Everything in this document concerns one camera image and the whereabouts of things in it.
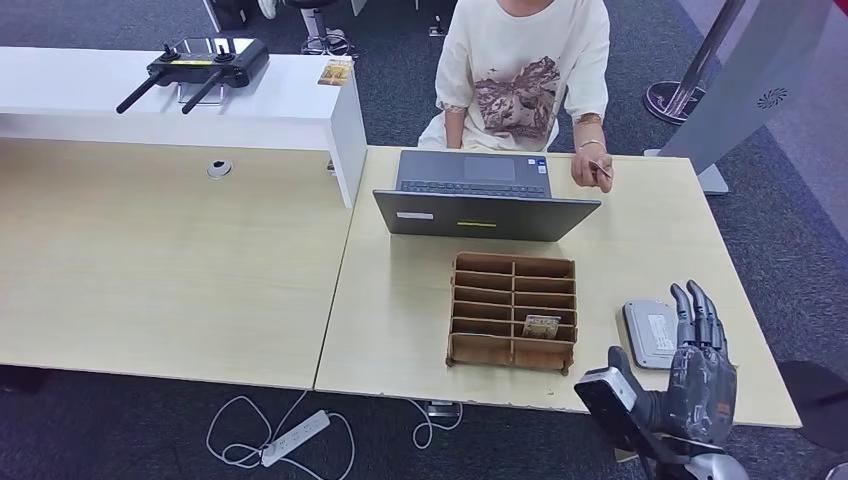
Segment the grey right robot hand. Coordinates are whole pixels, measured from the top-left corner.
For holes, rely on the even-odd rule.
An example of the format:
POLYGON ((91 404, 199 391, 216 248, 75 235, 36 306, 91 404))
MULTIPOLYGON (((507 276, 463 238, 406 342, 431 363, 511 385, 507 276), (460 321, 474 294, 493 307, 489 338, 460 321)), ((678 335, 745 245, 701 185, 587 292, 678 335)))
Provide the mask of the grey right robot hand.
POLYGON ((624 390, 614 396, 629 421, 643 431, 705 444, 726 439, 733 424, 737 369, 729 359, 723 323, 713 300, 695 281, 674 283, 677 349, 664 391, 646 390, 632 374, 618 346, 608 349, 608 365, 620 372, 624 390))

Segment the person's left hand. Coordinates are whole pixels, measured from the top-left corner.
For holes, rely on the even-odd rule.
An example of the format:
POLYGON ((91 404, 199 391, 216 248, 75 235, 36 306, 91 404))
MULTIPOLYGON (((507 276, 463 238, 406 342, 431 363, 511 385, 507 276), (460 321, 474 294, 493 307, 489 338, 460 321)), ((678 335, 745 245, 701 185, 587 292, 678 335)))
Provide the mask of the person's left hand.
POLYGON ((593 187, 609 193, 613 186, 612 157, 599 144, 579 147, 571 162, 571 174, 581 187, 593 187))

